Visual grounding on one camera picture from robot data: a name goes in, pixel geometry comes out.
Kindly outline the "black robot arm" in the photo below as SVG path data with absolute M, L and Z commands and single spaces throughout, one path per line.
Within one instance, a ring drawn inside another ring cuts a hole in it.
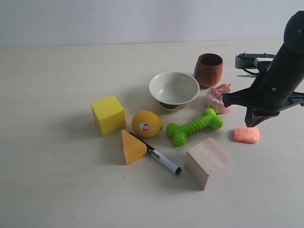
M 242 53 L 235 67 L 249 73 L 258 72 L 250 87 L 222 96 L 225 107 L 247 108 L 245 123 L 255 127 L 276 117 L 282 110 L 304 104 L 304 94 L 295 89 L 304 79 L 304 12 L 296 12 L 288 21 L 283 44 L 275 55 Z

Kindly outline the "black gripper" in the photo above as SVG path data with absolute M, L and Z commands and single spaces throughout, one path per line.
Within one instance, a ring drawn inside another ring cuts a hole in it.
M 247 108 L 245 124 L 255 127 L 271 116 L 297 104 L 304 105 L 304 94 L 295 89 L 304 79 L 303 66 L 242 67 L 256 78 L 248 88 L 224 94 L 224 106 L 239 105 Z

